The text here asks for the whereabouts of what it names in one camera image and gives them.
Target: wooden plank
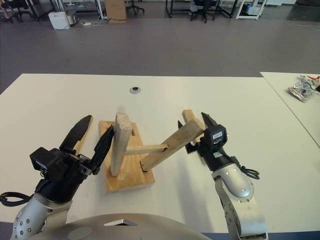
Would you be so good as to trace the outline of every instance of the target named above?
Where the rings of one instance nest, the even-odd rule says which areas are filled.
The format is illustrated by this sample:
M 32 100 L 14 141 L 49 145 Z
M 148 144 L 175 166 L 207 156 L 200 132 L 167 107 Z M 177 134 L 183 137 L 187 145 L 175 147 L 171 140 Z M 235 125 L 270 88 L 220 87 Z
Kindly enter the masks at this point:
M 99 135 L 101 136 L 104 134 L 108 127 L 114 124 L 115 122 L 113 121 L 100 121 Z M 137 125 L 133 122 L 131 125 L 132 133 L 134 134 L 132 134 L 129 139 L 128 147 L 142 146 L 143 142 L 141 140 Z M 111 149 L 103 162 L 105 173 L 105 191 L 107 193 L 143 188 L 150 186 L 155 182 L 155 177 L 152 171 L 143 172 L 141 169 L 140 160 L 143 159 L 146 154 L 125 155 L 119 175 L 117 177 L 111 176 L 110 163 L 112 151 L 113 148 L 111 146 Z
M 205 125 L 199 119 L 191 119 L 162 143 L 168 145 L 168 148 L 165 151 L 150 153 L 140 161 L 142 170 L 149 171 L 154 168 L 202 134 L 205 129 Z
M 118 176 L 120 173 L 131 133 L 132 126 L 128 114 L 117 112 L 115 115 L 113 151 L 110 164 L 110 171 L 113 177 Z
M 124 155 L 161 153 L 166 148 L 168 148 L 167 144 L 127 146 Z
M 191 119 L 195 119 L 194 112 L 191 109 L 185 109 L 182 111 L 182 115 L 184 118 L 185 123 L 189 122 Z M 202 138 L 204 134 L 201 134 L 200 136 L 197 136 L 192 142 L 193 144 L 196 144 L 196 142 L 200 142 L 200 138 Z

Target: wooden stick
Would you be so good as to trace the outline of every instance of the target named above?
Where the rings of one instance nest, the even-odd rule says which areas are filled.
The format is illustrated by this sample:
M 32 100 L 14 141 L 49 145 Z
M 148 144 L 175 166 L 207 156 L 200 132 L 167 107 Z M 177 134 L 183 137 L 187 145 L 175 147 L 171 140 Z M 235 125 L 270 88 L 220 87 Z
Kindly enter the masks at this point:
M 118 176 L 120 173 L 131 132 L 132 125 L 128 114 L 118 112 L 115 115 L 113 150 L 110 163 L 110 172 L 113 177 Z
M 127 146 L 124 155 L 160 153 L 168 148 L 167 144 Z
M 205 129 L 205 125 L 199 119 L 191 119 L 162 143 L 168 145 L 168 148 L 165 151 L 150 153 L 141 159 L 140 164 L 142 170 L 149 171 L 154 168 L 163 160 L 167 159 L 180 148 L 183 148 L 186 144 L 202 134 Z
M 187 123 L 189 122 L 191 119 L 195 119 L 195 115 L 194 112 L 191 109 L 185 109 L 182 111 L 182 115 L 184 118 L 184 121 Z M 200 138 L 202 138 L 204 136 L 204 134 L 201 134 L 200 136 L 197 136 L 192 142 L 193 144 L 196 144 L 196 142 L 200 142 Z

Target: desk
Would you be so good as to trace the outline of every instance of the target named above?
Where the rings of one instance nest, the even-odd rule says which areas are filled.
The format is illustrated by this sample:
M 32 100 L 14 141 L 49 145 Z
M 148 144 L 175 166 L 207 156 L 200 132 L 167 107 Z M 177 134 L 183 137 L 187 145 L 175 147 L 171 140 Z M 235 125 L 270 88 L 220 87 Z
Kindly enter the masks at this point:
M 169 18 L 172 18 L 172 15 L 174 12 L 189 12 L 190 9 L 189 8 L 174 8 L 174 1 L 175 0 L 170 0 L 170 8 L 168 8 L 168 0 L 165 0 L 165 10 L 167 11 Z M 214 12 L 222 12 L 224 14 L 226 14 L 229 18 L 232 18 L 235 10 L 236 10 L 236 6 L 237 6 L 238 0 L 235 0 L 232 6 L 232 10 L 229 12 L 226 9 L 222 8 L 220 6 L 220 0 L 217 0 L 217 7 L 215 9 L 213 9 L 212 11 Z
M 300 73 L 261 72 L 261 74 L 320 148 L 320 97 L 315 95 L 303 103 L 291 93 L 288 93 L 288 87 L 298 81 L 297 77 Z M 320 74 L 303 73 L 302 75 L 317 77 Z
M 43 12 L 41 15 L 38 15 L 34 6 L 32 5 L 32 3 L 30 2 L 30 0 L 26 0 L 26 2 L 28 3 L 29 5 L 29 8 L 31 9 L 31 12 L 34 16 L 34 18 L 39 21 L 40 19 L 42 19 L 43 17 L 47 16 L 49 13 L 51 13 L 52 11 L 55 11 L 55 6 L 54 6 L 54 3 L 52 2 L 52 0 L 49 0 L 50 4 L 51 4 L 51 8 L 45 12 Z
M 141 88 L 131 94 L 133 86 Z M 0 192 L 32 194 L 40 180 L 29 154 L 58 147 L 83 116 L 94 119 L 81 152 L 92 157 L 98 122 L 126 112 L 144 144 L 177 130 L 182 110 L 210 114 L 229 133 L 225 150 L 260 171 L 252 180 L 269 232 L 319 230 L 320 148 L 262 77 L 169 77 L 22 74 L 0 95 Z M 183 148 L 153 169 L 155 184 L 103 193 L 102 175 L 79 187 L 68 222 L 107 213 L 149 213 L 199 232 L 226 233 L 224 212 L 208 167 Z M 19 207 L 0 205 L 0 221 Z

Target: wire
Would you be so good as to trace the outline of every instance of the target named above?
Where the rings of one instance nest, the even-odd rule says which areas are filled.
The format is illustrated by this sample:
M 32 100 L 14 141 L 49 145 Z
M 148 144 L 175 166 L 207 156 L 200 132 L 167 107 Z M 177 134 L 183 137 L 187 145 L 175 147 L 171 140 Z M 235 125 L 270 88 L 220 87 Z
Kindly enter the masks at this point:
M 238 159 L 235 156 L 229 156 L 223 148 L 221 148 L 219 152 L 222 153 L 222 155 L 224 155 L 227 159 L 234 162 L 238 166 L 238 168 L 241 170 L 241 172 L 243 172 L 248 177 L 256 180 L 260 179 L 259 177 L 260 172 L 258 172 L 257 170 L 253 170 L 253 169 L 246 168 L 245 166 L 241 166 Z
M 32 196 L 25 195 L 20 192 L 7 191 L 0 195 L 0 202 L 7 207 L 15 207 L 29 202 Z M 8 198 L 22 199 L 19 201 L 8 201 Z
M 92 28 L 92 27 L 97 27 L 97 26 L 101 26 L 104 23 L 106 23 L 106 21 L 104 20 L 99 20 L 100 16 L 98 17 L 98 19 L 96 21 L 87 21 L 85 19 L 82 19 L 79 21 L 80 25 L 84 28 Z

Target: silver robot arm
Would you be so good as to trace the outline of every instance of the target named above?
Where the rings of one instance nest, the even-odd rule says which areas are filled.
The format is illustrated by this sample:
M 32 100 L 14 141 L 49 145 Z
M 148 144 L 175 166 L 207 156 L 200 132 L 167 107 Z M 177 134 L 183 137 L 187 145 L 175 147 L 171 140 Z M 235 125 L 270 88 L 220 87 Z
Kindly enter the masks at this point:
M 55 203 L 36 193 L 17 214 L 10 240 L 26 240 L 31 236 L 66 224 L 72 201 Z
M 230 238 L 232 240 L 267 240 L 267 226 L 254 198 L 255 188 L 250 178 L 260 179 L 259 172 L 241 166 L 235 156 L 223 149 L 227 130 L 208 114 L 201 113 L 207 128 L 195 145 L 185 146 L 187 153 L 197 151 L 203 157 L 215 181 Z
M 26 240 L 66 224 L 73 196 L 89 175 L 99 173 L 114 136 L 114 127 L 111 125 L 96 144 L 92 159 L 76 154 L 74 148 L 85 136 L 91 118 L 88 115 L 81 119 L 70 130 L 59 149 L 46 150 L 40 147 L 30 155 L 33 168 L 41 171 L 43 177 L 32 196 L 19 192 L 0 195 L 0 202 L 7 207 L 27 203 L 15 217 L 11 240 Z M 21 200 L 9 201 L 10 197 Z
M 267 240 L 265 218 L 256 203 L 250 178 L 233 163 L 212 173 L 232 240 Z

